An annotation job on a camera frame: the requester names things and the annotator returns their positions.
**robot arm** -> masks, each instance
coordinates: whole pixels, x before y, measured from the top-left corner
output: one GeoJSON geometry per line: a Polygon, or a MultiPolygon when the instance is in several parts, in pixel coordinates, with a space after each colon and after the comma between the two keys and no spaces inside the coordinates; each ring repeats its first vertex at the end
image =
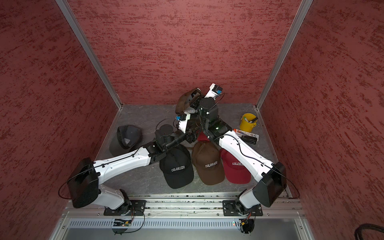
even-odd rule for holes
{"type": "Polygon", "coordinates": [[[129,200],[123,191],[104,186],[105,181],[123,172],[161,160],[169,149],[184,140],[189,143],[196,141],[197,133],[203,131],[212,142],[235,156],[258,182],[254,188],[244,191],[238,197],[238,212],[245,214],[257,204],[270,207],[285,189],[285,167],[279,162],[273,164],[258,154],[218,117],[214,98],[221,92],[222,88],[212,84],[204,98],[199,89],[190,91],[190,97],[183,95],[183,101],[188,101],[188,106],[184,111],[180,111],[182,107],[177,105],[179,129],[175,132],[171,125],[165,124],[155,131],[153,141],[135,151],[95,162],[91,162],[89,158],[83,159],[68,180],[73,206],[80,208],[88,204],[98,204],[118,209],[129,200]]]}

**gray floor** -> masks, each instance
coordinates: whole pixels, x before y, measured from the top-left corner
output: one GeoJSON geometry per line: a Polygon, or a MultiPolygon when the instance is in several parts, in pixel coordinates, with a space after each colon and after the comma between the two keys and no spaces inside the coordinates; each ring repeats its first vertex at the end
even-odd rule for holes
{"type": "MultiPolygon", "coordinates": [[[[220,118],[232,128],[239,128],[240,120],[245,113],[255,113],[251,104],[218,104],[220,118]]],[[[143,131],[143,140],[141,144],[147,143],[154,138],[156,124],[169,116],[175,114],[175,105],[124,105],[122,113],[118,119],[112,134],[107,136],[104,142],[103,151],[99,154],[98,159],[112,157],[109,152],[109,144],[116,134],[118,126],[135,125],[143,131]]],[[[167,119],[163,124],[171,124],[174,118],[167,119]]],[[[267,159],[273,161],[273,155],[268,147],[261,126],[257,125],[253,131],[260,136],[255,146],[251,145],[258,153],[267,159]]],[[[182,143],[184,146],[193,147],[194,144],[188,144],[186,141],[182,143]]],[[[179,189],[170,188],[159,168],[159,163],[155,163],[145,167],[139,167],[129,172],[120,174],[105,182],[105,185],[114,189],[123,189],[129,195],[139,194],[169,194],[169,193],[193,193],[193,192],[241,192],[244,189],[254,186],[257,182],[253,179],[249,184],[232,184],[227,179],[223,182],[208,186],[199,178],[196,169],[194,180],[185,187],[179,189]]]]}

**red baseball cap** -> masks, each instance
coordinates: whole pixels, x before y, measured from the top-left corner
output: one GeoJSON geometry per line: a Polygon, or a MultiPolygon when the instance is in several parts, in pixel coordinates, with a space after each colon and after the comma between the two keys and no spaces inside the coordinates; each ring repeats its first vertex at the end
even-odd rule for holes
{"type": "Polygon", "coordinates": [[[207,141],[207,142],[209,142],[209,139],[207,138],[207,136],[203,132],[200,132],[199,136],[197,137],[197,140],[199,142],[200,141],[207,141]]]}
{"type": "Polygon", "coordinates": [[[228,181],[235,184],[247,184],[251,181],[251,173],[232,154],[222,148],[220,157],[223,160],[224,173],[228,181]]]}

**wire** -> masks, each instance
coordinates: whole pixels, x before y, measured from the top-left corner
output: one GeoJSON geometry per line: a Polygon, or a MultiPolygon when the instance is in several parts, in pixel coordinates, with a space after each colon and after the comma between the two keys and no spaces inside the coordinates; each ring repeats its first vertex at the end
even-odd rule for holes
{"type": "Polygon", "coordinates": [[[155,128],[155,130],[157,130],[157,127],[159,126],[159,124],[162,122],[162,121],[164,121],[164,120],[167,120],[168,118],[173,118],[173,117],[176,117],[176,116],[178,116],[178,114],[176,114],[176,115],[173,115],[173,116],[171,116],[171,117],[167,117],[167,118],[164,118],[163,120],[161,120],[157,125],[156,125],[156,128],[155,128]]]}
{"type": "Polygon", "coordinates": [[[145,214],[144,214],[144,212],[142,212],[142,211],[140,211],[140,210],[135,210],[135,211],[139,211],[139,212],[141,212],[141,213],[143,214],[143,217],[144,217],[143,223],[141,224],[140,228],[137,229],[137,230],[134,230],[134,231],[132,231],[132,232],[122,232],[122,233],[120,233],[120,235],[123,234],[123,233],[133,233],[133,232],[137,232],[137,231],[139,231],[139,230],[144,226],[144,222],[145,222],[145,214]]]}
{"type": "Polygon", "coordinates": [[[175,126],[175,120],[176,120],[176,119],[173,120],[172,125],[173,125],[175,128],[179,128],[179,124],[176,124],[176,126],[175,126]]]}
{"type": "Polygon", "coordinates": [[[230,136],[230,137],[232,137],[233,139],[235,139],[235,140],[237,141],[237,145],[239,146],[240,153],[241,153],[244,157],[252,158],[252,159],[258,161],[258,162],[261,163],[263,166],[265,166],[265,167],[271,169],[272,171],[274,171],[275,173],[277,173],[277,174],[283,176],[287,181],[289,181],[290,183],[292,183],[293,187],[296,189],[296,191],[297,191],[297,193],[298,193],[298,196],[297,196],[297,197],[288,197],[289,199],[298,199],[298,198],[300,198],[300,192],[299,192],[299,190],[298,190],[297,187],[293,184],[293,182],[292,182],[291,180],[289,180],[286,176],[284,176],[283,174],[281,174],[281,173],[279,173],[278,171],[274,170],[273,168],[267,166],[267,165],[264,164],[262,161],[260,161],[260,160],[258,160],[258,159],[256,159],[256,158],[254,158],[254,157],[250,157],[250,156],[245,155],[245,154],[241,151],[241,147],[240,147],[240,143],[239,143],[239,141],[238,141],[234,136],[229,135],[229,134],[224,134],[224,135],[222,135],[222,136],[230,136]]]}
{"type": "Polygon", "coordinates": [[[197,122],[195,122],[195,123],[196,123],[196,126],[197,126],[198,128],[201,128],[201,130],[203,130],[203,127],[202,127],[202,125],[201,125],[201,118],[200,118],[200,114],[199,114],[199,121],[200,121],[200,126],[198,126],[198,125],[197,125],[197,122]]]}
{"type": "Polygon", "coordinates": [[[196,135],[196,140],[198,139],[198,137],[200,136],[200,133],[201,133],[201,131],[203,131],[203,129],[201,129],[200,128],[200,131],[199,131],[199,133],[196,135]]]}
{"type": "Polygon", "coordinates": [[[245,221],[247,221],[246,223],[248,223],[248,219],[251,217],[251,213],[249,213],[249,215],[248,215],[248,217],[247,218],[245,218],[245,219],[243,219],[243,220],[241,220],[242,222],[245,222],[245,221]]]}
{"type": "Polygon", "coordinates": [[[375,230],[375,231],[384,233],[384,227],[381,227],[375,224],[365,223],[365,224],[361,224],[358,228],[356,228],[355,230],[356,240],[364,240],[364,238],[362,237],[362,231],[364,229],[370,229],[370,230],[375,230]]]}
{"type": "MultiPolygon", "coordinates": [[[[140,147],[139,147],[139,148],[138,148],[132,155],[129,155],[128,157],[135,156],[135,154],[137,153],[137,151],[138,151],[141,147],[142,147],[142,146],[140,146],[140,147]]],[[[113,163],[113,162],[117,162],[117,161],[126,159],[126,158],[128,158],[128,157],[125,157],[125,158],[122,158],[122,159],[118,159],[118,160],[115,160],[115,161],[112,161],[112,162],[109,162],[109,163],[103,163],[103,164],[101,164],[101,165],[99,165],[99,166],[91,167],[90,169],[84,170],[84,171],[82,171],[81,173],[76,174],[75,176],[71,177],[70,179],[68,179],[66,182],[64,182],[64,183],[61,185],[61,187],[60,187],[59,190],[57,191],[57,194],[59,195],[60,198],[71,200],[72,198],[67,198],[67,197],[63,197],[63,196],[60,195],[60,190],[64,187],[65,184],[69,183],[70,180],[74,179],[75,177],[79,176],[80,174],[83,174],[83,173],[85,173],[85,172],[87,172],[87,171],[90,171],[90,170],[92,170],[92,169],[95,169],[95,168],[97,168],[97,167],[102,167],[102,166],[111,164],[111,163],[113,163]]]]}
{"type": "Polygon", "coordinates": [[[251,232],[254,230],[254,228],[255,228],[255,221],[256,221],[256,216],[255,216],[255,218],[253,219],[253,227],[252,227],[252,230],[251,230],[251,232]]]}
{"type": "Polygon", "coordinates": [[[136,213],[133,205],[132,205],[132,209],[133,209],[133,211],[131,211],[131,222],[133,222],[133,219],[135,218],[135,213],[136,213]]]}
{"type": "Polygon", "coordinates": [[[214,106],[216,106],[216,104],[218,104],[218,103],[223,99],[225,93],[222,93],[222,94],[220,94],[220,95],[217,95],[216,97],[221,96],[221,95],[223,95],[223,96],[220,98],[220,100],[218,100],[217,103],[215,103],[215,105],[213,105],[209,110],[211,110],[214,106]]]}

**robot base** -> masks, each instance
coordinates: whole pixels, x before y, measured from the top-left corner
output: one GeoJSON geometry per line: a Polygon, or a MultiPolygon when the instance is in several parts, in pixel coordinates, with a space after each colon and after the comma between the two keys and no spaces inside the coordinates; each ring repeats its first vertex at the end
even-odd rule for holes
{"type": "Polygon", "coordinates": [[[145,205],[147,201],[145,200],[131,200],[131,204],[124,203],[118,209],[110,209],[108,207],[104,210],[104,216],[130,216],[132,215],[132,210],[134,209],[135,216],[143,216],[145,205]]]}
{"type": "MultiPolygon", "coordinates": [[[[241,216],[238,211],[236,210],[236,203],[235,201],[230,201],[230,200],[224,200],[223,201],[223,212],[224,216],[241,216]]],[[[255,205],[248,209],[248,213],[251,213],[251,216],[262,216],[263,211],[261,208],[261,204],[255,205]]]]}

